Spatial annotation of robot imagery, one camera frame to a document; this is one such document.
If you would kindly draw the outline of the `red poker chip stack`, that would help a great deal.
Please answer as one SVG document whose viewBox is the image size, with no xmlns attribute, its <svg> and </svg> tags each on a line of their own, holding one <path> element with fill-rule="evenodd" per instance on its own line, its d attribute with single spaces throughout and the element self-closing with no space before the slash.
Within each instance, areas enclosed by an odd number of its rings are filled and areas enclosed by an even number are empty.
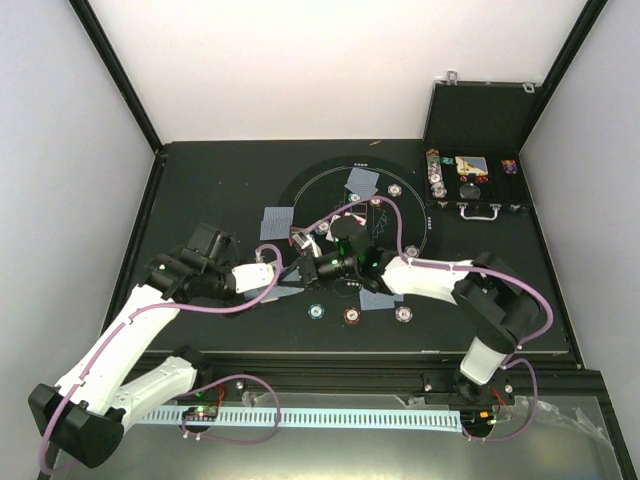
<svg viewBox="0 0 640 480">
<path fill-rule="evenodd" d="M 343 313 L 344 322 L 347 325 L 353 326 L 357 325 L 361 318 L 361 312 L 358 308 L 352 307 L 347 308 Z"/>
</svg>

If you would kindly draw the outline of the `purple poker chip stack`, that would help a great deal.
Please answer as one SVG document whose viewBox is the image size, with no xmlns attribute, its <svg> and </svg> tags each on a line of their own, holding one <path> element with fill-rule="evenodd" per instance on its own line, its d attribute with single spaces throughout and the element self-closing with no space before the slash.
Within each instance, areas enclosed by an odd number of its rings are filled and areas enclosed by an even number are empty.
<svg viewBox="0 0 640 480">
<path fill-rule="evenodd" d="M 400 306 L 395 310 L 395 317 L 401 323 L 408 323 L 413 318 L 413 312 L 409 307 Z"/>
</svg>

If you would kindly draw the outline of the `blue backed card stack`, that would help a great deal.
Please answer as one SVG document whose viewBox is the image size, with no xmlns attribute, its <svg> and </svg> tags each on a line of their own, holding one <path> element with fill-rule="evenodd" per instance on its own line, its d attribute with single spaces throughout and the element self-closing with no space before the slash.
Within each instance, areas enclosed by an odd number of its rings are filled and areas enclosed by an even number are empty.
<svg viewBox="0 0 640 480">
<path fill-rule="evenodd" d="M 304 288 L 290 286 L 275 286 L 261 300 L 262 303 L 277 301 L 282 298 L 298 295 L 305 291 Z"/>
</svg>

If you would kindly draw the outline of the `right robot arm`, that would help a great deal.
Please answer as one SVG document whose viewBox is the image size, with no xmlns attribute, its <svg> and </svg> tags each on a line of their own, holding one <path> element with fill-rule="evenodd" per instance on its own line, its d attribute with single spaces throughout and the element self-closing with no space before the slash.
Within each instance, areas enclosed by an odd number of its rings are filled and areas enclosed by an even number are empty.
<svg viewBox="0 0 640 480">
<path fill-rule="evenodd" d="M 360 255 L 307 253 L 295 266 L 307 287 L 349 277 L 373 293 L 425 297 L 460 308 L 476 326 L 454 379 L 457 396 L 467 403 L 485 397 L 496 371 L 508 369 L 516 351 L 554 322 L 549 301 L 493 254 L 447 262 L 372 248 Z"/>
</svg>

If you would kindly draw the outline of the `dealt card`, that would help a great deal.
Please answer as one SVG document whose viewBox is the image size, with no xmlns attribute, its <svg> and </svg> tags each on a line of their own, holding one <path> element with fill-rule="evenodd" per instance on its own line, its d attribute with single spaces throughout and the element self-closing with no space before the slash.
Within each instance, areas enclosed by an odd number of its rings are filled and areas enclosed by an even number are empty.
<svg viewBox="0 0 640 480">
<path fill-rule="evenodd" d="M 294 208 L 290 206 L 277 206 L 277 207 L 265 207 L 263 213 L 263 220 L 267 222 L 288 222 L 293 223 Z"/>
<path fill-rule="evenodd" d="M 396 304 L 404 300 L 403 295 L 373 293 L 369 290 L 359 292 L 359 302 L 361 311 L 377 311 L 395 309 Z"/>
<path fill-rule="evenodd" d="M 348 185 L 375 187 L 379 179 L 376 171 L 354 167 L 347 179 Z"/>
<path fill-rule="evenodd" d="M 260 240 L 284 240 L 290 235 L 291 221 L 289 219 L 262 220 L 260 225 Z"/>
<path fill-rule="evenodd" d="M 346 183 L 344 185 L 345 189 L 348 192 L 348 199 L 351 193 L 356 193 L 362 199 L 369 199 L 376 195 L 378 189 L 375 185 L 372 184 L 357 184 L 357 183 Z"/>
</svg>

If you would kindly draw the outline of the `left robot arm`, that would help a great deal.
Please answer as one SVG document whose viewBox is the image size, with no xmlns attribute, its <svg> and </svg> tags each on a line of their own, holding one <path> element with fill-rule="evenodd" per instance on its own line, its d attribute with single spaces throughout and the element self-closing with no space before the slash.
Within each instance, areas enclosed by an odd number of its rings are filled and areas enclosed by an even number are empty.
<svg viewBox="0 0 640 480">
<path fill-rule="evenodd" d="M 244 310 L 243 267 L 226 245 L 187 245 L 154 259 L 112 324 L 85 356 L 54 385 L 37 385 L 28 405 L 41 435 L 39 467 L 53 474 L 47 453 L 56 446 L 87 467 L 103 464 L 124 435 L 146 414 L 188 394 L 207 397 L 215 376 L 197 350 L 183 346 L 158 367 L 128 381 L 127 375 L 155 337 L 181 311 L 201 312 L 193 300 L 222 301 L 214 314 Z"/>
</svg>

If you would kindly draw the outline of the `green poker chip stack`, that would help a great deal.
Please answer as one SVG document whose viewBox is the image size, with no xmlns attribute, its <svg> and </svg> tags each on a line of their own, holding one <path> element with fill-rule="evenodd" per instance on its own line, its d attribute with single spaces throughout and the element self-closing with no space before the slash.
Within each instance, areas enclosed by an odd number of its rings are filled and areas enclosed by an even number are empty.
<svg viewBox="0 0 640 480">
<path fill-rule="evenodd" d="M 322 319 L 325 316 L 325 308 L 321 304 L 312 304 L 308 308 L 308 316 L 313 320 Z"/>
</svg>

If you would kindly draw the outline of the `dealt card bottom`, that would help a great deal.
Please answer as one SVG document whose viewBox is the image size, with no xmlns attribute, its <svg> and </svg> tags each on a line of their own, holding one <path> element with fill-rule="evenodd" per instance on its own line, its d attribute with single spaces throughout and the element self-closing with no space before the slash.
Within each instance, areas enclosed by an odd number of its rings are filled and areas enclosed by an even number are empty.
<svg viewBox="0 0 640 480">
<path fill-rule="evenodd" d="M 373 293 L 369 290 L 359 292 L 359 302 L 361 311 L 377 311 L 395 309 L 396 304 L 404 300 L 403 295 Z"/>
</svg>

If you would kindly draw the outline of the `dealt card top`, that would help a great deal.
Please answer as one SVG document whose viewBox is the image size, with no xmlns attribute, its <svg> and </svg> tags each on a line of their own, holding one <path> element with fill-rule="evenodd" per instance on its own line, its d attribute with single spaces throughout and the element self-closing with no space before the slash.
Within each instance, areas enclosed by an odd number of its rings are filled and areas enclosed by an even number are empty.
<svg viewBox="0 0 640 480">
<path fill-rule="evenodd" d="M 379 179 L 376 171 L 354 167 L 347 179 L 348 185 L 375 187 Z"/>
<path fill-rule="evenodd" d="M 369 199 L 376 195 L 378 189 L 375 185 L 372 184 L 357 184 L 357 183 L 346 183 L 344 185 L 345 189 L 348 192 L 348 199 L 351 193 L 356 193 L 362 199 Z"/>
</svg>

